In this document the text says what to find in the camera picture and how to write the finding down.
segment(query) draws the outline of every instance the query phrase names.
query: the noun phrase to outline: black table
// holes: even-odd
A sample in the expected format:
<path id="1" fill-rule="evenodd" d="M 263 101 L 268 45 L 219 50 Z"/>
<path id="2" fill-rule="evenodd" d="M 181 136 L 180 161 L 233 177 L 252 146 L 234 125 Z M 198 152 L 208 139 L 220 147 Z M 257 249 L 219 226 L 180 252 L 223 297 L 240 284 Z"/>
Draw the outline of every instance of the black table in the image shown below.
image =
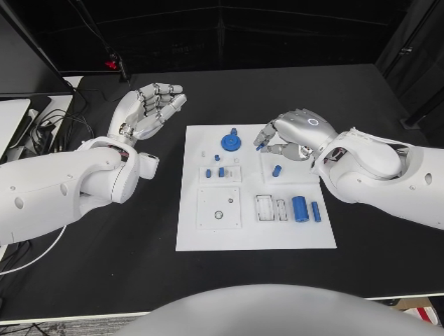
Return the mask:
<path id="1" fill-rule="evenodd" d="M 118 76 L 82 79 L 107 98 L 122 96 Z M 444 293 L 444 231 L 345 204 L 321 185 L 335 249 L 175 252 L 187 125 L 262 124 L 294 108 L 320 113 L 337 132 L 356 126 L 379 137 L 425 145 L 405 131 L 406 112 L 371 65 L 149 73 L 133 88 L 159 82 L 184 88 L 187 103 L 158 134 L 135 149 L 159 158 L 155 178 L 139 180 L 125 204 L 95 209 L 64 232 L 45 257 L 1 283 L 0 321 L 148 312 L 214 288 L 296 284 L 363 298 Z M 116 103 L 84 92 L 84 114 L 105 135 Z M 74 143 L 86 130 L 74 126 Z M 32 258 L 58 232 L 32 241 Z"/>

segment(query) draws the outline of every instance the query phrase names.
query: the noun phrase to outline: white cable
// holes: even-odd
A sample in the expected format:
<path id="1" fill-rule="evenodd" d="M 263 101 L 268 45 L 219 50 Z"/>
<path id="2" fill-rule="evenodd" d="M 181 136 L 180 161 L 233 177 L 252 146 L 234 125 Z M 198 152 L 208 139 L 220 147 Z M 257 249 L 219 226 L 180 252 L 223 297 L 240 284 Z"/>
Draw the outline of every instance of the white cable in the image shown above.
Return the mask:
<path id="1" fill-rule="evenodd" d="M 53 241 L 53 243 L 51 243 L 51 245 L 50 245 L 50 247 L 44 250 L 44 253 L 28 263 L 28 264 L 25 264 L 25 265 L 22 265 L 21 267 L 18 267 L 18 268 L 14 268 L 14 269 L 9 269 L 8 271 L 5 271 L 5 272 L 1 272 L 0 273 L 0 276 L 1 275 L 5 275 L 5 274 L 8 274 L 8 273 L 12 273 L 12 272 L 17 272 L 18 270 L 21 270 L 22 268 L 25 268 L 27 266 L 30 266 L 45 254 L 47 254 L 47 252 L 51 250 L 51 247 L 57 244 L 57 241 L 58 241 L 58 239 L 60 239 L 60 237 L 61 237 L 61 234 L 63 234 L 63 232 L 66 231 L 66 226 L 63 227 L 63 229 L 61 229 L 61 231 L 60 231 L 60 233 L 58 233 L 58 236 L 57 236 L 57 239 Z"/>

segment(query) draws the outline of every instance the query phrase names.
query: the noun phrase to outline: blue screw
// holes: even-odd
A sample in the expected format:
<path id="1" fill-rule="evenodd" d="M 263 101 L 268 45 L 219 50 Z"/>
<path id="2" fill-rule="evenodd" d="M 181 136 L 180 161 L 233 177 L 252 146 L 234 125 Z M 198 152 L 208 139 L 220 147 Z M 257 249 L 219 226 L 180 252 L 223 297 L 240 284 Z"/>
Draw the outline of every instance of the blue screw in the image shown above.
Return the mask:
<path id="1" fill-rule="evenodd" d="M 276 165 L 276 166 L 273 167 L 272 176 L 273 176 L 273 177 L 278 177 L 278 176 L 279 176 L 279 173 L 281 173 L 281 166 Z"/>

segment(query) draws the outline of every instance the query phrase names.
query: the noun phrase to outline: black background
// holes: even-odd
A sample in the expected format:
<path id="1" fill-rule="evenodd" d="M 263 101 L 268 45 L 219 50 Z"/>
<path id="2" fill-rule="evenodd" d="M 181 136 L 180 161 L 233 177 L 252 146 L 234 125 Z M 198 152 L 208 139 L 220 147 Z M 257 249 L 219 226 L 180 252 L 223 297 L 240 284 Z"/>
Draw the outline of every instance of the black background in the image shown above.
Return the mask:
<path id="1" fill-rule="evenodd" d="M 112 99 L 128 90 L 118 78 L 83 78 L 80 88 L 99 88 Z M 444 231 L 340 202 L 322 183 L 335 249 L 174 251 L 187 125 L 265 124 L 279 113 L 307 108 L 337 132 L 354 126 L 374 136 L 426 144 L 419 131 L 399 127 L 405 110 L 376 68 L 148 73 L 135 76 L 132 86 L 151 82 L 182 85 L 187 95 L 181 112 L 135 145 L 159 158 L 155 177 L 139 179 L 125 204 L 92 210 L 70 224 L 44 258 L 4 278 L 0 320 L 151 311 L 194 293 L 242 284 L 317 286 L 366 298 L 444 293 Z M 102 136 L 116 103 L 105 103 L 97 92 L 84 95 L 84 117 Z M 79 124 L 74 146 L 83 139 Z M 24 260 L 45 250 L 57 233 L 32 240 Z"/>
<path id="2" fill-rule="evenodd" d="M 60 71 L 109 70 L 102 44 L 67 0 L 8 4 Z M 84 0 L 133 74 L 373 63 L 409 4 L 410 0 Z"/>

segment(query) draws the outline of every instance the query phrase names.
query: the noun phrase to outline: robotic hand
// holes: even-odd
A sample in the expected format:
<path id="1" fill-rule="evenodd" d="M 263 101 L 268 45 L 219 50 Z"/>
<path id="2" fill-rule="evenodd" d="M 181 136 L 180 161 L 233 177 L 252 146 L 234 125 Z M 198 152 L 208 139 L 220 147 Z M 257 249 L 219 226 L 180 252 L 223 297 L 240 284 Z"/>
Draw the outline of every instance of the robotic hand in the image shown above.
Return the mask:
<path id="1" fill-rule="evenodd" d="M 278 133 L 286 142 L 269 146 Z M 337 133 L 307 109 L 281 114 L 253 141 L 262 153 L 312 159 L 311 172 L 347 203 L 444 230 L 444 150 L 371 136 L 354 128 Z"/>
<path id="2" fill-rule="evenodd" d="M 113 111 L 107 136 L 74 152 L 31 157 L 0 166 L 0 245 L 35 238 L 77 221 L 96 207 L 123 203 L 138 178 L 151 179 L 158 158 L 136 153 L 180 110 L 178 85 L 151 84 L 128 92 Z"/>

